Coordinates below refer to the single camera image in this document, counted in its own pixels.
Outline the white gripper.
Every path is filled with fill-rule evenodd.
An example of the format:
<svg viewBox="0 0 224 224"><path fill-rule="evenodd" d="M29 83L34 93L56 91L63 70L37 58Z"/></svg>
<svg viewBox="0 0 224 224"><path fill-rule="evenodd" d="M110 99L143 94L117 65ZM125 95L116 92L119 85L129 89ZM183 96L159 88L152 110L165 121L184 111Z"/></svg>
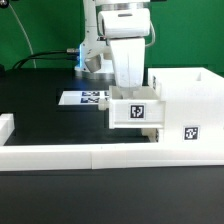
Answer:
<svg viewBox="0 0 224 224"><path fill-rule="evenodd" d="M112 39L109 45L116 85L123 90L140 88L143 82L145 39Z"/></svg>

